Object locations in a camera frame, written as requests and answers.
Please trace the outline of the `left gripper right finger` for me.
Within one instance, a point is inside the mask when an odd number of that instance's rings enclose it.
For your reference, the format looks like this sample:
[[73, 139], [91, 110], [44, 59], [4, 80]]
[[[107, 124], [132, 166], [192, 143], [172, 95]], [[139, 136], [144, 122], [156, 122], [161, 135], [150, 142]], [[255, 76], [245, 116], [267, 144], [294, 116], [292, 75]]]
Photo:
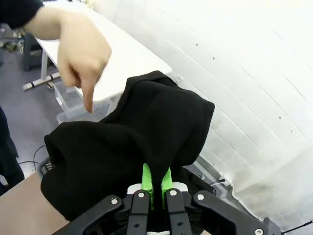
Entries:
[[191, 235], [192, 227], [211, 235], [268, 235], [268, 226], [206, 190], [194, 195], [173, 187], [167, 170], [161, 185], [169, 215], [170, 234]]

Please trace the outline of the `person's left hand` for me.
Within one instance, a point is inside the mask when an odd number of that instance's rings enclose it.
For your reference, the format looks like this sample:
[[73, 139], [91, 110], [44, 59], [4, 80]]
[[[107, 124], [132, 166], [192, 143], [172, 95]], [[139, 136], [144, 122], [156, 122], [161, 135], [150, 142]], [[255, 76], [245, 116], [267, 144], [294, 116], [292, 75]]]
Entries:
[[65, 12], [61, 17], [58, 70], [67, 87], [83, 92], [85, 109], [93, 112], [93, 93], [112, 50], [95, 24], [84, 14]]

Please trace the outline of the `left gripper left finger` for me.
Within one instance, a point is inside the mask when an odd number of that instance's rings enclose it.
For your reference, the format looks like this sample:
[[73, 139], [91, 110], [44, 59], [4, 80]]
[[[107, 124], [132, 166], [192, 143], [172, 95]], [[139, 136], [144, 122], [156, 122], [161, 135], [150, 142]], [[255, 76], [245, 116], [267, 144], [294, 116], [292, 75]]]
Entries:
[[107, 196], [58, 230], [56, 235], [145, 235], [151, 193], [151, 173], [144, 164], [141, 189], [124, 199]]

